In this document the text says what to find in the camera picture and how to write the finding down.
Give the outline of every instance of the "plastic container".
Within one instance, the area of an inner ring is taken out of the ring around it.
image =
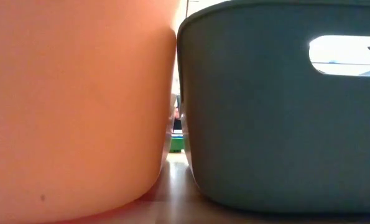
[[[84,217],[152,187],[172,128],[177,6],[0,1],[0,223]]]
[[[315,70],[308,46],[323,35],[370,36],[370,1],[229,1],[181,25],[202,193],[257,212],[370,212],[370,77]]]
[[[171,148],[170,152],[181,152],[185,148],[183,144],[182,130],[175,130],[172,133]]]

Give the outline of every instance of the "floor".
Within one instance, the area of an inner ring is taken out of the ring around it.
[[[370,217],[272,217],[235,211],[204,198],[197,190],[184,153],[169,154],[159,180],[135,202],[116,210],[56,224],[127,223],[370,223]]]

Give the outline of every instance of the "green object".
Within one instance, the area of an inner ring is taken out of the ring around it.
[[[183,135],[181,133],[180,134],[172,134],[170,152],[181,152],[182,149],[184,149]]]
[[[370,77],[315,70],[309,43],[323,35],[370,36],[370,1],[234,0],[183,22],[182,126],[203,194],[257,212],[370,213]]]

